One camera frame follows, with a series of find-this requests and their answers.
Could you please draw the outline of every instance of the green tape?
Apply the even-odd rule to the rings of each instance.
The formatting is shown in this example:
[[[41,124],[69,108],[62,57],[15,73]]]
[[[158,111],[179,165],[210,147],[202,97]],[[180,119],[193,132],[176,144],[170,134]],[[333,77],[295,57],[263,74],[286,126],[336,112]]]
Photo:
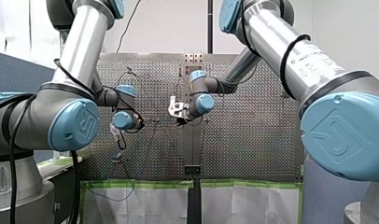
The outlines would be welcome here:
[[[302,215],[303,215],[303,207],[302,207],[302,203],[303,203],[303,184],[298,184],[300,187],[299,187],[299,192],[298,192],[298,224],[302,224]]]
[[[83,181],[82,185],[90,189],[189,189],[192,181],[144,181],[144,180],[105,180]]]
[[[299,189],[301,188],[301,184],[232,179],[232,180],[201,180],[201,187],[202,188],[251,187],[251,188],[266,188],[266,189]]]
[[[301,165],[301,176],[303,176],[305,174],[305,165],[302,164]]]
[[[73,160],[71,158],[58,159],[57,161],[42,161],[38,165],[71,165]]]
[[[81,185],[81,207],[79,208],[80,224],[84,224],[84,209],[85,209],[85,193],[87,189],[85,185]]]

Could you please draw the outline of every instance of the blue joint cap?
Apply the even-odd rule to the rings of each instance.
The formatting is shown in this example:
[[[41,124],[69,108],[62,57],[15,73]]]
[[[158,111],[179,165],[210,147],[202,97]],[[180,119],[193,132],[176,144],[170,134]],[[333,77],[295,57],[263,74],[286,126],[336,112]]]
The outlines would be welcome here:
[[[379,181],[379,97],[325,95],[305,111],[302,141],[321,167],[342,178]]]
[[[134,86],[132,85],[119,85],[117,86],[117,91],[123,92],[127,95],[130,95],[132,97],[135,97],[136,92],[134,90]]]
[[[11,92],[11,91],[5,91],[5,92],[0,92],[0,100],[18,95],[18,94],[23,94],[23,92]]]
[[[113,14],[115,19],[122,19],[125,12],[123,0],[110,0],[110,4],[113,7]]]
[[[202,94],[196,99],[196,110],[202,115],[212,111],[214,106],[215,100],[209,94]]]
[[[49,146],[56,151],[80,150],[93,140],[98,128],[96,103],[77,99],[62,108],[50,124]]]
[[[241,9],[240,0],[224,0],[219,11],[219,29],[227,34],[233,34]]]
[[[120,130],[131,130],[133,119],[128,113],[120,111],[113,116],[113,124]]]
[[[191,72],[189,76],[189,81],[193,82],[194,80],[200,77],[205,77],[205,76],[206,76],[206,72],[204,70],[196,70],[196,71]]]

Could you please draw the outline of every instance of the cable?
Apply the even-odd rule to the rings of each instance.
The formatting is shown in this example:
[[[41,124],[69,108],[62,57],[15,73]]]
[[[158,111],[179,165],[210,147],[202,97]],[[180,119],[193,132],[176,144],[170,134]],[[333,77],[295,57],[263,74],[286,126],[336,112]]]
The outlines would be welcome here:
[[[149,151],[150,151],[150,149],[151,149],[151,147],[152,147],[152,144],[153,144],[153,141],[154,141],[156,128],[157,128],[157,125],[154,126],[154,131],[153,131],[153,134],[152,134],[152,136],[151,136],[150,144],[149,144],[149,146],[148,146],[148,148],[147,148],[147,154],[146,154],[145,161],[143,162],[142,168],[139,169],[139,168],[138,168],[138,165],[137,165],[137,168],[136,168],[136,174],[135,174],[135,176],[134,176],[134,180],[133,180],[133,184],[132,184],[132,190],[131,190],[131,192],[129,192],[128,195],[126,195],[126,196],[123,197],[122,199],[114,199],[114,198],[110,198],[110,197],[108,197],[108,196],[105,196],[104,194],[100,194],[100,193],[95,192],[95,191],[94,191],[93,189],[91,189],[90,186],[87,185],[87,184],[85,184],[85,188],[86,188],[90,193],[92,193],[93,195],[96,195],[96,196],[102,197],[102,198],[107,199],[107,200],[109,200],[109,201],[111,201],[111,202],[121,203],[121,202],[127,200],[127,199],[128,199],[133,193],[134,193],[134,189],[135,189],[135,179],[136,179],[136,178],[142,173],[141,170],[143,169],[144,164],[146,164],[147,161],[148,161],[148,154],[149,154]],[[129,176],[129,172],[128,172],[127,168],[126,168],[125,163],[123,163],[123,168],[124,168],[124,170],[125,170],[125,174],[127,175],[128,179],[131,179],[130,176]]]
[[[140,129],[137,129],[137,130],[134,131],[134,132],[129,132],[128,130],[125,130],[125,132],[126,132],[126,133],[138,133],[138,132],[140,132]]]
[[[12,189],[11,189],[11,204],[10,204],[10,211],[9,211],[9,220],[11,224],[15,224],[15,215],[16,215],[16,199],[17,199],[17,190],[18,190],[18,182],[17,182],[17,174],[16,174],[16,164],[15,164],[15,138],[18,133],[18,129],[21,125],[21,121],[23,120],[23,117],[26,113],[27,108],[29,107],[30,103],[35,99],[35,95],[31,96],[26,103],[24,104],[23,108],[21,109],[21,113],[18,115],[18,118],[15,122],[14,128],[12,130],[11,139],[9,141],[10,144],[10,151],[9,151],[9,164],[11,168],[11,183],[12,183]]]
[[[250,80],[254,76],[254,74],[256,74],[257,67],[258,67],[258,65],[256,64],[256,66],[254,67],[254,70],[251,73],[251,75],[248,78],[246,78],[245,80],[242,80],[242,81],[239,81],[239,82],[229,82],[227,80],[223,80],[222,79],[222,82],[225,83],[225,84],[230,84],[230,85],[240,85],[240,84],[243,84],[245,82],[248,82],[248,80]]]
[[[119,77],[119,79],[118,79],[118,81],[117,81],[117,86],[120,84],[120,82],[121,82],[123,76],[125,76],[125,75],[132,75],[132,76],[134,76],[134,77],[137,77],[137,74],[133,72],[132,68],[130,68],[130,67],[126,67],[126,69],[128,69],[128,71],[125,72],[125,73],[123,73],[122,75],[120,75],[120,77]]]
[[[125,147],[122,147],[122,146],[119,144],[119,141],[118,141],[119,149],[120,149],[120,150],[125,150],[125,149],[126,149],[126,141],[125,141],[125,138],[123,137],[122,130],[119,130],[119,134],[120,134],[120,137],[122,138],[123,144],[124,144],[124,146],[125,146]]]
[[[31,96],[33,96],[33,94],[31,94],[31,93],[25,93],[25,94],[14,95],[14,96],[11,96],[9,98],[0,100],[0,109],[3,108],[6,105],[9,105],[9,104],[12,104],[12,103],[15,103],[15,102],[18,102],[18,101],[27,100]]]
[[[187,96],[186,96],[186,99],[184,99],[184,104],[187,102],[187,100],[189,99],[189,97],[190,97],[190,94],[187,94]],[[192,126],[192,127],[197,127],[197,126],[199,126],[201,123],[202,123],[202,121],[204,120],[204,116],[201,116],[201,120],[197,123],[197,124],[191,124],[190,122],[191,121],[188,121],[187,119],[186,119],[186,116],[184,115],[183,116],[183,120],[186,122],[186,124],[188,124],[189,126]]]
[[[75,151],[71,151],[71,157],[73,159],[73,170],[74,170],[74,198],[73,205],[70,214],[69,224],[77,224],[78,213],[79,213],[79,203],[81,199],[81,181],[79,178],[79,164],[78,155]]]
[[[91,90],[89,87],[87,87],[85,84],[83,84],[82,82],[80,82],[78,79],[74,78],[70,72],[68,72],[62,65],[61,65],[61,61],[59,59],[54,59],[53,60],[56,64],[56,66],[58,66],[58,68],[60,68],[62,70],[62,72],[64,72],[74,83],[76,83],[78,86],[82,87],[83,89],[85,89],[86,91],[88,91],[92,96],[95,95],[94,91]]]
[[[134,7],[133,13],[132,13],[132,15],[131,15],[131,18],[129,18],[129,20],[128,20],[128,24],[126,25],[125,31],[123,32],[122,36],[120,37],[119,45],[118,45],[118,47],[117,47],[117,52],[116,52],[116,53],[119,52],[120,46],[121,46],[121,44],[122,44],[122,39],[123,39],[123,37],[126,35],[126,32],[128,32],[129,25],[131,24],[131,21],[132,21],[132,18],[133,18],[133,16],[134,16],[134,13],[136,12],[137,7],[139,6],[140,2],[141,2],[141,0],[138,0],[137,3],[136,3],[136,6]]]

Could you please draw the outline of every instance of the logo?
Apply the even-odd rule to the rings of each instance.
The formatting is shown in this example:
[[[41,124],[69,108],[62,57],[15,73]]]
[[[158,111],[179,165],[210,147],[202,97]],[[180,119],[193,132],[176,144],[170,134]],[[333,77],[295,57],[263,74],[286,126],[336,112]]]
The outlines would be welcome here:
[[[334,109],[311,131],[312,139],[329,157],[340,164],[365,146],[371,138],[339,109]]]
[[[88,110],[82,112],[83,120],[79,123],[79,134],[87,139],[91,139],[94,135],[97,118]]]

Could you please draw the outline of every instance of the perforated metal panel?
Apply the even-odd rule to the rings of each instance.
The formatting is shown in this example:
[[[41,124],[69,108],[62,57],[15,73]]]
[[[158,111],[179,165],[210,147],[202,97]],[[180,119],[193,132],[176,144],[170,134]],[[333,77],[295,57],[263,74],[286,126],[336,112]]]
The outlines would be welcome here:
[[[127,67],[137,74],[124,75],[121,82],[135,86],[135,107],[147,125],[140,133],[125,134],[130,178],[184,179],[184,165],[200,162],[201,178],[299,180],[303,150],[297,135],[297,104],[282,97],[280,80],[264,62],[237,93],[215,96],[216,108],[204,117],[201,129],[177,127],[169,116],[170,96],[181,102],[186,98],[188,90],[181,84],[188,79],[187,65],[195,63],[209,75],[221,76],[234,58],[203,55],[195,63],[176,54],[102,56],[97,68],[105,85],[116,86]],[[82,167],[84,179],[127,178],[123,164],[111,161],[119,153],[109,132],[111,117],[110,108],[101,108],[99,133]]]
[[[222,76],[233,59],[204,55],[204,69]],[[297,103],[282,94],[279,78],[260,62],[237,93],[216,97],[202,131],[203,178],[298,180],[303,151],[296,141]]]
[[[110,54],[101,57],[97,70],[102,82],[115,87],[126,71],[133,69],[137,76],[124,75],[120,84],[132,84],[136,89],[135,108],[146,121],[139,133],[124,133],[127,148],[126,168],[130,178],[182,179],[183,132],[167,112],[170,96],[181,95],[180,74],[183,55]],[[90,145],[90,156],[84,162],[82,178],[127,178],[123,163],[111,158],[119,153],[109,131],[111,108],[101,108],[101,124]]]

